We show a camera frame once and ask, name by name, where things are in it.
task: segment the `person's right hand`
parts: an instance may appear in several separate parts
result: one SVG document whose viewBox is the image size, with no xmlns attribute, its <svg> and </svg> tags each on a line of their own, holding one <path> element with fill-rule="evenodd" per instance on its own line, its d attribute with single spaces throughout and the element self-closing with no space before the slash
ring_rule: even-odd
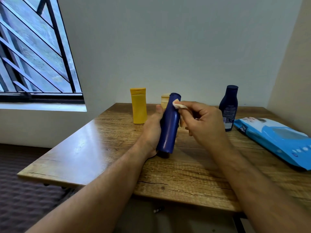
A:
<svg viewBox="0 0 311 233">
<path fill-rule="evenodd" d="M 219 149 L 231 146 L 219 109 L 192 101 L 178 101 L 176 103 L 188 107 L 189 110 L 179 109 L 179 113 L 187 125 L 189 134 L 192 133 L 200 145 L 210 152 L 217 152 Z"/>
</svg>

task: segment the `baby wipes packet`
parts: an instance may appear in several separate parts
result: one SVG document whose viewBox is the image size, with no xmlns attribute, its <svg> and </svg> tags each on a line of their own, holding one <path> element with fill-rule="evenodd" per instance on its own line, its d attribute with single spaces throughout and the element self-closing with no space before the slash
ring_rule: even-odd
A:
<svg viewBox="0 0 311 233">
<path fill-rule="evenodd" d="M 311 138 L 302 132 L 266 118 L 243 118 L 234 125 L 286 162 L 311 170 Z"/>
</svg>

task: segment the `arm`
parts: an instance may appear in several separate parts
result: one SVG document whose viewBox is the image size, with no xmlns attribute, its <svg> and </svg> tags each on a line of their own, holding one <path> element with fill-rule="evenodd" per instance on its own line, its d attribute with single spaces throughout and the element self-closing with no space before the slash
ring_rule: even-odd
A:
<svg viewBox="0 0 311 233">
<path fill-rule="evenodd" d="M 256 232 L 309 232 L 311 215 L 255 168 L 231 144 L 221 111 L 213 106 L 182 101 L 180 113 L 196 141 L 212 154 L 237 195 Z"/>
<path fill-rule="evenodd" d="M 90 184 L 31 227 L 27 233 L 112 232 L 130 199 L 146 159 L 156 154 L 163 109 L 144 124 L 136 144 Z"/>
</svg>

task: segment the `white window sill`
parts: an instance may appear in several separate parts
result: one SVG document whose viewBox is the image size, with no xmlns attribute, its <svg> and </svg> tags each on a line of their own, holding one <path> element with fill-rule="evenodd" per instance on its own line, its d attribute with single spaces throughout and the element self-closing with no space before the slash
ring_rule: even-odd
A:
<svg viewBox="0 0 311 233">
<path fill-rule="evenodd" d="M 86 106 L 81 104 L 48 104 L 48 103 L 0 103 L 0 109 L 10 110 L 48 110 L 86 112 Z"/>
</svg>

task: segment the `wooden table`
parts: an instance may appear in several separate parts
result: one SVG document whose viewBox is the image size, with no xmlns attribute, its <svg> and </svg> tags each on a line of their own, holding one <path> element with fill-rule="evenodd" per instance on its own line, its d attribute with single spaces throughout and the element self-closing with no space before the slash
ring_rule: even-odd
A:
<svg viewBox="0 0 311 233">
<path fill-rule="evenodd" d="M 147 105 L 152 114 L 155 105 Z M 262 107 L 239 107 L 237 118 L 269 118 L 288 125 Z M 95 179 L 121 157 L 139 137 L 142 125 L 133 124 L 132 105 L 116 103 L 18 176 L 60 186 L 83 186 Z M 288 194 L 311 208 L 311 173 L 290 168 L 282 160 L 241 134 L 227 133 L 231 142 L 257 168 Z M 188 131 L 179 128 L 173 154 L 168 159 L 155 156 L 144 164 L 135 195 L 241 211 L 228 181 L 211 156 Z"/>
</svg>

